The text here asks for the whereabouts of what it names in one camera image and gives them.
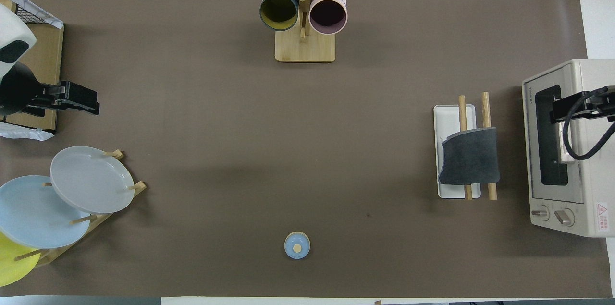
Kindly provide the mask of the wooden mug tree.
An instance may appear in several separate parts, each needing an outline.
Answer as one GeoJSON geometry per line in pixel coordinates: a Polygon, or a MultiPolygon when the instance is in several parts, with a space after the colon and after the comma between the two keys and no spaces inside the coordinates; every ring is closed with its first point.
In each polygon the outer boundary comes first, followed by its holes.
{"type": "Polygon", "coordinates": [[[299,0],[295,25],[285,31],[272,29],[275,32],[274,57],[278,62],[334,62],[337,33],[324,35],[314,31],[309,24],[309,8],[310,0],[299,0]]]}

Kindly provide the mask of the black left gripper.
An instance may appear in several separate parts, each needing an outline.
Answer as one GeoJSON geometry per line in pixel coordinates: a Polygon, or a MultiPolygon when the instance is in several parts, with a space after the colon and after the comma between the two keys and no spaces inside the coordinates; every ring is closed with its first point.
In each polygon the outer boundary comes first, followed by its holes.
{"type": "Polygon", "coordinates": [[[99,115],[97,92],[68,80],[58,85],[39,84],[37,94],[24,107],[24,113],[44,117],[47,110],[78,110],[99,115]]]}

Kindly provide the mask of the yellow plate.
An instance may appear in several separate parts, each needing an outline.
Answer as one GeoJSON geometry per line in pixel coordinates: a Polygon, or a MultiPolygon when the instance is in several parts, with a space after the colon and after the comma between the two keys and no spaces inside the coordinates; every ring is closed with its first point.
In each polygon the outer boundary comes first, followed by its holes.
{"type": "Polygon", "coordinates": [[[0,232],[0,287],[24,278],[39,261],[39,253],[15,261],[16,257],[35,252],[34,248],[18,244],[0,232]]]}

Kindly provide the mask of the blue call bell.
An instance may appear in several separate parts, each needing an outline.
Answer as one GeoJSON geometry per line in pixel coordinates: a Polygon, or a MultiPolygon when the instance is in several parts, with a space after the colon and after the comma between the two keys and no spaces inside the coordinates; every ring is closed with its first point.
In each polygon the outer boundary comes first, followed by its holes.
{"type": "Polygon", "coordinates": [[[309,237],[301,232],[291,232],[284,240],[284,252],[290,259],[301,260],[310,253],[309,237]]]}

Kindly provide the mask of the brown table mat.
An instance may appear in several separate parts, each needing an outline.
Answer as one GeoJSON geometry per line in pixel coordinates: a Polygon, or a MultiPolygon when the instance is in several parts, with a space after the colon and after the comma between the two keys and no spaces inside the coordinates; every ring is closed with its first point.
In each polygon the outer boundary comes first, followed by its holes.
{"type": "Polygon", "coordinates": [[[0,138],[0,185],[92,146],[148,188],[0,296],[611,296],[604,239],[529,218],[520,85],[586,57],[580,0],[347,0],[329,64],[277,62],[261,0],[31,1],[101,108],[0,138]],[[485,91],[498,200],[440,198],[433,108],[485,91]]]}

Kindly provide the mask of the grey plate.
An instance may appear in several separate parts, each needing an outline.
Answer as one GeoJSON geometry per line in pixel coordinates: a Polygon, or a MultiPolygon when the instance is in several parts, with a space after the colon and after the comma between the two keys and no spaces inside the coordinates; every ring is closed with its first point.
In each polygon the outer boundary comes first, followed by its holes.
{"type": "Polygon", "coordinates": [[[89,146],[60,150],[50,164],[50,181],[62,200],[91,214],[121,211],[135,196],[135,182],[125,165],[89,146]]]}

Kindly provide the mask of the white towel rack wooden bars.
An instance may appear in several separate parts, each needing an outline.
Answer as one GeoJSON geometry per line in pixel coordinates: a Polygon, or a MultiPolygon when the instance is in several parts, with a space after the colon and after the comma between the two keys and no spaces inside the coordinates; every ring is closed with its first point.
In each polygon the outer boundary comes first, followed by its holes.
{"type": "MultiPolygon", "coordinates": [[[[439,182],[439,174],[443,167],[443,142],[451,134],[477,128],[491,127],[490,95],[487,91],[481,95],[482,126],[478,126],[475,107],[466,103],[464,95],[460,95],[457,105],[437,105],[433,108],[433,127],[436,156],[436,181],[440,198],[463,198],[472,200],[481,196],[482,184],[447,185],[439,182]]],[[[488,183],[489,200],[498,200],[496,183],[488,183]]]]}

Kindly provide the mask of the pink mug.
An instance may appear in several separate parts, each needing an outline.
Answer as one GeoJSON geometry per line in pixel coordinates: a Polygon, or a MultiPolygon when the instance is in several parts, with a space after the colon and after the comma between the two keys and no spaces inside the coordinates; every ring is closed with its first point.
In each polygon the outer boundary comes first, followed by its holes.
{"type": "Polygon", "coordinates": [[[340,32],[347,23],[346,0],[310,0],[309,24],[324,35],[340,32]]]}

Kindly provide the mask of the cream toaster oven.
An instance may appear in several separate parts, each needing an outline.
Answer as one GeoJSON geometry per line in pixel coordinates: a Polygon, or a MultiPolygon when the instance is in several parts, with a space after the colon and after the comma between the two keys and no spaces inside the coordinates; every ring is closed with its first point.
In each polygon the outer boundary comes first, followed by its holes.
{"type": "Polygon", "coordinates": [[[615,60],[574,59],[521,84],[531,223],[584,237],[615,237],[615,122],[572,119],[598,88],[615,86],[615,60]],[[580,91],[563,122],[552,103],[580,91]]]}

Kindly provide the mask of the purple and grey towel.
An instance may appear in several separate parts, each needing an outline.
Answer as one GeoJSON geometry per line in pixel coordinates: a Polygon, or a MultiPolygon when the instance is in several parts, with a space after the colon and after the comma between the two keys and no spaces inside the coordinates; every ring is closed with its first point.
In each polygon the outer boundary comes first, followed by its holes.
{"type": "Polygon", "coordinates": [[[488,184],[500,181],[498,138],[494,126],[451,134],[443,142],[442,184],[488,184]]]}

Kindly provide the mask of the wooden shelf box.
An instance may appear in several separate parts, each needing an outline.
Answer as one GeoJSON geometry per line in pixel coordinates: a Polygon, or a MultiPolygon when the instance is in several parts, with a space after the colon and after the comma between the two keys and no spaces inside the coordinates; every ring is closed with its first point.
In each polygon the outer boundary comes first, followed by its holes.
{"type": "Polygon", "coordinates": [[[60,82],[60,66],[63,53],[64,29],[50,24],[25,24],[15,14],[16,3],[0,0],[0,82],[16,61],[33,72],[44,84],[60,82]],[[8,56],[8,45],[21,39],[29,49],[19,47],[15,55],[8,56]]]}

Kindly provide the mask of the dark teal mug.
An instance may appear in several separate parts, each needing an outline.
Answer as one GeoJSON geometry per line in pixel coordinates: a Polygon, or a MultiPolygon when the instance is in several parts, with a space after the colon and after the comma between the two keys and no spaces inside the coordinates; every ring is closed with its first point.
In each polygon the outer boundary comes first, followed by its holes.
{"type": "Polygon", "coordinates": [[[259,15],[267,27],[285,31],[297,22],[298,8],[299,0],[262,0],[259,15]]]}

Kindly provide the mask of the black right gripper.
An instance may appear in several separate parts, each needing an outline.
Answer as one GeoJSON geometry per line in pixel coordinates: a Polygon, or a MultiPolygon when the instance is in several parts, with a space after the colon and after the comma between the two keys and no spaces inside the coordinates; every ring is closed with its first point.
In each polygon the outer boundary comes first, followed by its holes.
{"type": "MultiPolygon", "coordinates": [[[[576,101],[588,91],[580,91],[552,103],[551,123],[563,122],[569,110],[576,101]]],[[[572,115],[572,119],[597,119],[606,117],[609,122],[615,122],[615,86],[598,88],[598,93],[581,102],[572,115]]]]}

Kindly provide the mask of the light blue plate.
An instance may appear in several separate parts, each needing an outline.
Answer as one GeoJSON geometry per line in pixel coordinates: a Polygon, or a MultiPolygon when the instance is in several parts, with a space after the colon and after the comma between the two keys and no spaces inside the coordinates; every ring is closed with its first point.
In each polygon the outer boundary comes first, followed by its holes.
{"type": "Polygon", "coordinates": [[[48,176],[28,175],[0,186],[0,232],[35,249],[55,249],[74,244],[88,231],[88,217],[61,199],[48,176]]]}

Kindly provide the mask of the wooden plate rack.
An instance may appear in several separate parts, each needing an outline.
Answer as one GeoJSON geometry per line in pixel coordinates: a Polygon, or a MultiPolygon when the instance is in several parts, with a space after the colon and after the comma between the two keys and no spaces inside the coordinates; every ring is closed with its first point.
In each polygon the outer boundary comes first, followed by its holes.
{"type": "MultiPolygon", "coordinates": [[[[117,151],[112,152],[112,153],[104,152],[104,154],[106,156],[114,156],[114,158],[119,160],[119,156],[121,155],[121,152],[119,152],[117,150],[117,151]]],[[[139,193],[141,193],[142,191],[144,191],[147,188],[147,185],[145,185],[145,183],[143,181],[138,181],[138,182],[134,181],[134,182],[135,182],[135,185],[134,185],[135,196],[138,195],[139,193]]],[[[44,183],[43,185],[44,186],[52,186],[52,183],[50,181],[49,183],[44,183]]],[[[110,217],[110,215],[113,215],[113,214],[114,213],[112,213],[112,214],[91,214],[91,213],[88,213],[88,217],[80,218],[78,220],[73,220],[71,222],[71,224],[77,224],[79,222],[84,222],[84,221],[87,220],[89,222],[89,228],[88,228],[88,231],[86,232],[86,234],[83,236],[83,237],[85,237],[86,235],[88,235],[88,233],[90,233],[92,230],[94,230],[99,224],[101,224],[104,220],[108,219],[110,217]]],[[[28,253],[26,255],[22,255],[22,256],[16,257],[14,260],[15,261],[19,261],[21,259],[24,259],[25,257],[31,256],[31,255],[34,255],[34,254],[40,252],[38,263],[37,263],[37,265],[35,267],[41,266],[41,265],[44,265],[44,264],[48,264],[51,261],[57,259],[57,257],[59,257],[62,253],[66,252],[66,250],[71,248],[71,246],[73,246],[74,244],[69,244],[68,246],[64,246],[64,247],[61,247],[61,248],[55,248],[55,249],[35,249],[35,252],[28,253]]]]}

